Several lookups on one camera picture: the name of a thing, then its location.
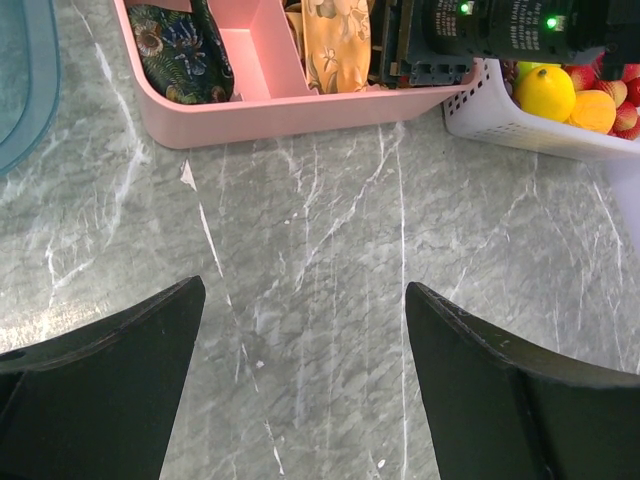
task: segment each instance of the lemon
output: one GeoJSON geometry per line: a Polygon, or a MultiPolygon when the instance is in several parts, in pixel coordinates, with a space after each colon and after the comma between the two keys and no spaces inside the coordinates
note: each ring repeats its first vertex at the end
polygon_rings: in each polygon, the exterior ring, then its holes
{"type": "Polygon", "coordinates": [[[514,99],[527,113],[564,122],[576,106],[571,77],[560,67],[536,67],[522,79],[514,99]]]}
{"type": "Polygon", "coordinates": [[[539,63],[539,62],[518,62],[518,77],[514,82],[513,86],[517,87],[520,85],[520,82],[526,77],[531,70],[538,67],[559,67],[557,63],[539,63]]]}

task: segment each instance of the white plastic basket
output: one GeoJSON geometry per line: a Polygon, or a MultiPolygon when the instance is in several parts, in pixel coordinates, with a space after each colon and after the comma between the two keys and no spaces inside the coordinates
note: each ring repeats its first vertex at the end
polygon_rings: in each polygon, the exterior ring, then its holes
{"type": "Polygon", "coordinates": [[[576,160],[640,161],[640,142],[523,112],[504,88],[500,62],[480,64],[483,75],[476,85],[444,103],[447,129],[453,135],[576,160]]]}

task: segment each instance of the teal container edge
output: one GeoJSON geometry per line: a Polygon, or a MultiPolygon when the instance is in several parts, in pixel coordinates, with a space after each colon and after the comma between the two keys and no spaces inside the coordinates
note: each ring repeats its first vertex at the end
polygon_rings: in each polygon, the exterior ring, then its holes
{"type": "MultiPolygon", "coordinates": [[[[0,2],[0,15],[7,8],[3,3],[0,2]]],[[[15,168],[42,141],[55,117],[60,94],[60,52],[53,0],[22,0],[21,4],[28,92],[20,118],[0,142],[0,176],[15,168]]]]}

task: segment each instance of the red fruit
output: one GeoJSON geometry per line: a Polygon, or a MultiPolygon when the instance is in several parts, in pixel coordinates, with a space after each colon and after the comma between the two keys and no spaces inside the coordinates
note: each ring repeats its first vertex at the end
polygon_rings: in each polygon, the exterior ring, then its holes
{"type": "Polygon", "coordinates": [[[624,132],[618,132],[617,136],[620,138],[625,138],[627,140],[635,140],[640,137],[640,121],[636,121],[636,124],[633,128],[629,130],[625,130],[624,132]]]}
{"type": "Polygon", "coordinates": [[[602,80],[598,80],[593,88],[595,90],[602,90],[609,94],[616,103],[616,108],[622,105],[622,102],[627,98],[627,85],[620,80],[616,80],[615,82],[603,82],[602,80]]]}
{"type": "Polygon", "coordinates": [[[640,77],[640,64],[630,63],[624,67],[624,75],[622,75],[622,81],[624,83],[629,83],[638,77],[640,77]]]}
{"type": "Polygon", "coordinates": [[[627,102],[633,103],[634,107],[640,107],[640,78],[627,83],[627,90],[627,102]]]}
{"type": "Polygon", "coordinates": [[[596,81],[596,72],[591,65],[569,65],[564,70],[571,77],[576,92],[591,90],[596,81]]]}
{"type": "Polygon", "coordinates": [[[613,130],[620,134],[620,132],[633,128],[637,122],[638,111],[636,110],[636,107],[634,107],[630,102],[624,102],[617,110],[613,130]]]}

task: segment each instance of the electronic device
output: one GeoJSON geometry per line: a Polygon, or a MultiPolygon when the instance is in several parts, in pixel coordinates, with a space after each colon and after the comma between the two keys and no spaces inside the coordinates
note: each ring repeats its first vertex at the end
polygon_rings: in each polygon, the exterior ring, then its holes
{"type": "Polygon", "coordinates": [[[603,80],[640,63],[636,0],[380,0],[371,21],[370,79],[391,87],[460,83],[478,57],[586,64],[604,52],[603,80]]]}

